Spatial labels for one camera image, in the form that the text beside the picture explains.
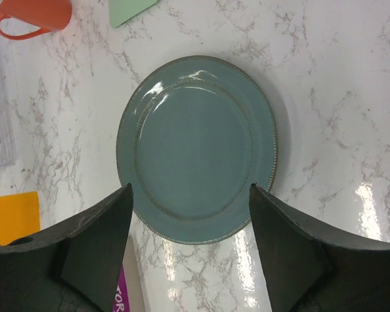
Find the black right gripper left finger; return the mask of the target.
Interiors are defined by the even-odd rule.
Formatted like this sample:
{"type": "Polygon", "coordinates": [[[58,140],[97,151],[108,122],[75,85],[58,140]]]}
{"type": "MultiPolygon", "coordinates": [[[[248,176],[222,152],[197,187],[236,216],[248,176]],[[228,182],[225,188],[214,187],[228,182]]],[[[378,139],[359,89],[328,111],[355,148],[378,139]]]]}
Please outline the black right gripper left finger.
{"type": "Polygon", "coordinates": [[[133,214],[126,185],[0,246],[0,311],[111,311],[133,214]]]}

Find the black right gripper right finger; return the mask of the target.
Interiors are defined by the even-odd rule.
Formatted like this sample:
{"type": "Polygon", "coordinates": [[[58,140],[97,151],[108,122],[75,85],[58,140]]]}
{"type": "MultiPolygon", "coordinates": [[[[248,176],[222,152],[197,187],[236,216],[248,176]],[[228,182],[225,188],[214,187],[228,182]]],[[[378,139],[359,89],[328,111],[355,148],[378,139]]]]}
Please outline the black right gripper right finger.
{"type": "Polygon", "coordinates": [[[390,242],[331,226],[255,184],[249,209],[273,311],[390,311],[390,242]]]}

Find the large teal plate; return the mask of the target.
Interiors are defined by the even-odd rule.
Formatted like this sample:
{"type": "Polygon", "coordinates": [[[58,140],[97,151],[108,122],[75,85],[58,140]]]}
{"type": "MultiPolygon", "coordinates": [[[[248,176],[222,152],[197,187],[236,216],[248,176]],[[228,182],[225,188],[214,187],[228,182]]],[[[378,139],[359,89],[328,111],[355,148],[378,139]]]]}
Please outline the large teal plate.
{"type": "Polygon", "coordinates": [[[207,55],[150,73],[120,119],[116,166],[134,210],[179,244],[222,241],[250,223],[254,183],[270,189],[278,159],[276,119],[261,87],[236,65],[207,55]]]}

